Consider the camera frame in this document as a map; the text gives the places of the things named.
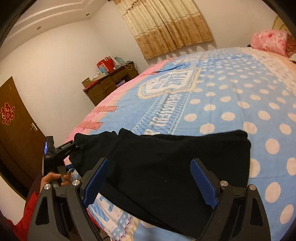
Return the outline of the person left hand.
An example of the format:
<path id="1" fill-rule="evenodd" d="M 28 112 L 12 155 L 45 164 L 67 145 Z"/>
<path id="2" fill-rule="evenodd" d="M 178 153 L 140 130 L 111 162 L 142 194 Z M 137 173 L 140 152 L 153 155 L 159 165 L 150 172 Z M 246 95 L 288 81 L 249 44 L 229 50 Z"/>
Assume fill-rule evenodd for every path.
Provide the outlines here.
<path id="1" fill-rule="evenodd" d="M 58 180 L 61 178 L 61 174 L 56 174 L 53 172 L 49 172 L 46 176 L 44 176 L 41 179 L 41 186 L 40 186 L 40 192 L 42 192 L 44 186 L 48 183 L 51 183 L 53 180 Z M 65 179 L 64 182 L 61 183 L 62 186 L 66 186 L 68 184 L 70 184 L 70 180 L 71 180 L 71 174 L 69 172 L 67 172 L 63 178 Z"/>

